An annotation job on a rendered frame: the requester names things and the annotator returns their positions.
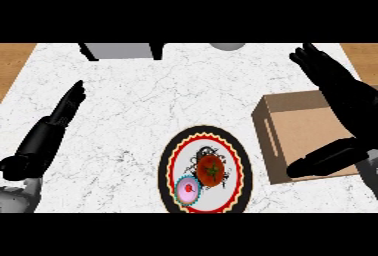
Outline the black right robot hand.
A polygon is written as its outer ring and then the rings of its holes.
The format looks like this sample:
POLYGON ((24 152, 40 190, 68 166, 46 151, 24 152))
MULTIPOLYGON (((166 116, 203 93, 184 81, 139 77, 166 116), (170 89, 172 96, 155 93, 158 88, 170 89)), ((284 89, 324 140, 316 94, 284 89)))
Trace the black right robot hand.
POLYGON ((291 178, 328 176, 364 161, 378 149, 378 90, 356 80, 339 61, 312 43, 290 54, 325 97, 350 138, 331 142, 294 161, 287 174, 291 178))

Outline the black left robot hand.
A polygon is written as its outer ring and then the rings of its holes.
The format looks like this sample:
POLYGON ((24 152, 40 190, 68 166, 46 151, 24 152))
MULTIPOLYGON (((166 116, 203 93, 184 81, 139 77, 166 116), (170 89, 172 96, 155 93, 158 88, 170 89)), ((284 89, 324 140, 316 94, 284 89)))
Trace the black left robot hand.
POLYGON ((79 81, 65 93, 52 114, 33 126, 15 155, 0 161, 0 171, 6 180, 21 181, 43 177, 85 99, 83 81, 79 81))

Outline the brown cardboard box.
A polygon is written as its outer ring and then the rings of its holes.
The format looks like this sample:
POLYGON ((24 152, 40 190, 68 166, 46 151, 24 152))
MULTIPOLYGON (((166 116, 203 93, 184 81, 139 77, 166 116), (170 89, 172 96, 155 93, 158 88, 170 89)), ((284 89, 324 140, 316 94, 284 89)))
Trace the brown cardboard box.
POLYGON ((271 184, 322 179, 291 178, 288 165, 310 152, 352 137, 319 91, 265 95, 251 114, 271 184))

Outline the black-rimmed patterned plate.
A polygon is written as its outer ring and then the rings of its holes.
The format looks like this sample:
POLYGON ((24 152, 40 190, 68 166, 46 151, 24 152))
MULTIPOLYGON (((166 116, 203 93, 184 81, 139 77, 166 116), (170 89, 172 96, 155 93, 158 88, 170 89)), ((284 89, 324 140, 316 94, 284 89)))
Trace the black-rimmed patterned plate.
POLYGON ((170 213, 243 213, 253 191, 250 159, 238 139, 215 126, 185 129, 169 142, 160 160, 158 188, 170 213), (215 187, 204 186, 197 165, 206 155, 216 155, 225 165, 225 176, 215 187), (175 188, 184 176, 201 184, 201 196, 191 206, 176 200, 175 188))

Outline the red tomato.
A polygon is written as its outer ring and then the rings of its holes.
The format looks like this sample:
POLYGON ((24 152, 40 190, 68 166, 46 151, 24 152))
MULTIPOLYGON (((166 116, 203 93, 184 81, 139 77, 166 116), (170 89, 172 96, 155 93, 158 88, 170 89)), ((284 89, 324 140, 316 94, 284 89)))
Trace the red tomato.
POLYGON ((215 187, 225 176, 225 165, 216 155, 206 155, 197 165, 197 176, 204 186, 215 187))

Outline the grey round object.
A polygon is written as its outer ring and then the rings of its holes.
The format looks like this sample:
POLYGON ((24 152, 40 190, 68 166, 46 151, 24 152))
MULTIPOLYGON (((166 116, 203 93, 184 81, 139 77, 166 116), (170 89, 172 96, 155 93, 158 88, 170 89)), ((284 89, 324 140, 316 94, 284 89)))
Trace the grey round object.
POLYGON ((222 51, 235 51, 246 46, 246 43, 210 43, 210 45, 222 51))

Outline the grey appliance with black legs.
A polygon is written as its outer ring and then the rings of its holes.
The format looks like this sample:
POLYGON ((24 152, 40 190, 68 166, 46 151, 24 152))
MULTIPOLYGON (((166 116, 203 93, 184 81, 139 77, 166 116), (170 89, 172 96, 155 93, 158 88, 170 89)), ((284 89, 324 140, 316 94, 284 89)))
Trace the grey appliance with black legs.
POLYGON ((163 59, 164 43, 80 43, 80 52, 90 61, 102 59, 163 59))

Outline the pink-frosted cupcake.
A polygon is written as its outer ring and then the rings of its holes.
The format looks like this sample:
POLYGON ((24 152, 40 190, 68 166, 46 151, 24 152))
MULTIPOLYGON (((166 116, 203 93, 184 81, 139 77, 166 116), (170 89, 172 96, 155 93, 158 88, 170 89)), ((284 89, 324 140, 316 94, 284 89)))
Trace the pink-frosted cupcake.
POLYGON ((194 176, 184 176, 178 180, 175 195, 182 205, 191 206, 197 203, 201 196, 201 184, 194 176))

